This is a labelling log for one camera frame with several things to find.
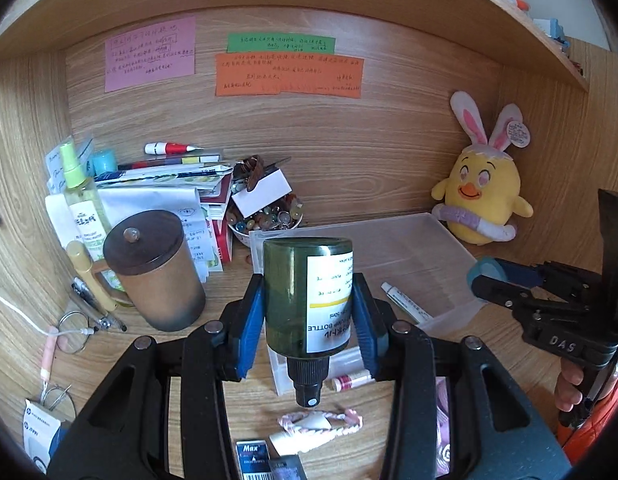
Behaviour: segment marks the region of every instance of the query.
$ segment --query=orange sticky note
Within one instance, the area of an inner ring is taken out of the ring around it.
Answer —
[[[364,59],[307,52],[243,52],[215,56],[215,94],[280,92],[359,99]]]

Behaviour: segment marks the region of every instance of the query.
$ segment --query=yellow stripe on label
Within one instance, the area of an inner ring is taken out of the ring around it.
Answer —
[[[336,306],[341,303],[346,303],[348,301],[348,296],[346,298],[342,298],[341,300],[330,301],[329,303],[310,303],[309,308],[322,308],[324,306]]]

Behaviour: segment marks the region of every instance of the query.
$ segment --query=pink bunny ear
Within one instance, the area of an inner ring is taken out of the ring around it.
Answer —
[[[456,92],[451,96],[451,110],[472,144],[486,144],[487,134],[482,126],[478,105],[467,92]]]
[[[489,146],[494,147],[500,152],[504,152],[508,148],[511,140],[506,134],[506,126],[511,121],[522,122],[522,112],[515,104],[506,105],[502,108],[496,121],[496,127],[493,128],[493,133],[489,137]]]

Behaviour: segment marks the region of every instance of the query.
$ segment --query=tag on plush toy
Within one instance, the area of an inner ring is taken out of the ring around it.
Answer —
[[[518,121],[511,121],[506,125],[506,136],[511,143],[518,148],[526,148],[531,142],[529,128]]]

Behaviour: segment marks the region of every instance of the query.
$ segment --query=pink sticky note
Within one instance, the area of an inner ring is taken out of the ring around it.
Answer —
[[[136,28],[105,41],[105,92],[196,72],[196,18]]]

